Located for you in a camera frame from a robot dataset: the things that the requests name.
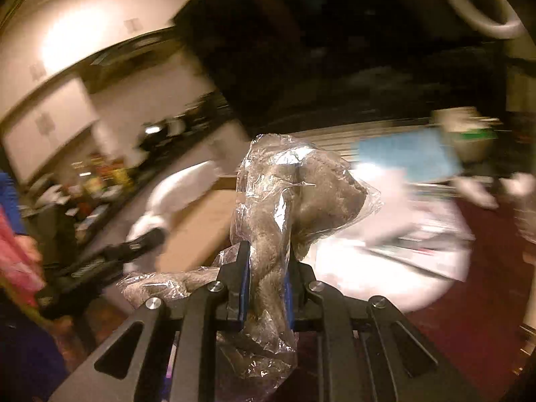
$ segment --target hand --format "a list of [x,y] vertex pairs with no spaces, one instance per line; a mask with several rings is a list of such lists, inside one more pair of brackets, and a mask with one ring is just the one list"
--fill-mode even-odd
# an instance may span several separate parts
[[62,316],[53,321],[52,325],[52,330],[56,335],[68,335],[73,331],[71,316]]
[[39,253],[37,249],[37,242],[33,239],[33,237],[18,234],[15,236],[15,240],[19,243],[19,246],[24,252],[26,252],[26,255],[28,255],[33,263],[41,265],[43,257]]

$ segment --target screw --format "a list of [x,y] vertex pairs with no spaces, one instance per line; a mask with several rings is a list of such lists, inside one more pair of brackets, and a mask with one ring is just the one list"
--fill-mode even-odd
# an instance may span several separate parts
[[206,287],[211,292],[216,293],[217,291],[222,291],[223,287],[225,287],[225,284],[223,284],[221,281],[212,281]]
[[385,308],[387,305],[387,299],[383,296],[373,296],[369,301],[374,308]]
[[162,305],[162,299],[159,297],[150,297],[145,301],[145,306],[149,310],[156,310],[160,305]]
[[322,291],[325,287],[325,284],[321,281],[311,281],[309,283],[309,288],[312,290],[312,291],[316,291],[316,292],[319,292],[319,291]]

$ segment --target blue jacket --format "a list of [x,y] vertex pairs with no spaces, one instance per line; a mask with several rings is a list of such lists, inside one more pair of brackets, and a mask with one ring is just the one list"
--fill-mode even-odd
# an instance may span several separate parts
[[0,172],[0,205],[4,209],[7,220],[15,234],[26,234],[19,212],[19,197],[13,180],[5,172]]

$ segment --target table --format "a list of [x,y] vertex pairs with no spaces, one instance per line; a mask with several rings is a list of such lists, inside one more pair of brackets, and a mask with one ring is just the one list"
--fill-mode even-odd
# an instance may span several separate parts
[[[523,261],[513,208],[484,210],[456,200],[475,241],[466,282],[455,282],[436,302],[409,313],[409,320],[480,391],[496,401],[516,379],[512,372],[523,345],[519,325],[529,300],[534,267]],[[272,401],[318,400],[316,336],[302,333],[298,368]]]

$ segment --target white wall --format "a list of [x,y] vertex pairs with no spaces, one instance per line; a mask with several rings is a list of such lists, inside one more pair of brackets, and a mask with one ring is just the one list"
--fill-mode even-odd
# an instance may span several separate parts
[[179,115],[189,103],[212,90],[210,80],[196,74],[190,62],[175,53],[161,65],[138,71],[90,95],[90,100],[128,163],[135,164],[140,160],[136,145],[143,123]]
[[[536,46],[528,33],[506,41],[505,49],[510,57],[536,61]],[[536,112],[536,79],[512,66],[507,76],[507,110]]]
[[[0,41],[0,119],[55,73],[102,48],[171,25],[188,0],[49,0],[17,16]],[[139,19],[129,33],[124,21]],[[42,61],[46,76],[32,80]]]
[[43,92],[4,135],[7,156],[21,182],[98,119],[81,79],[74,74]]

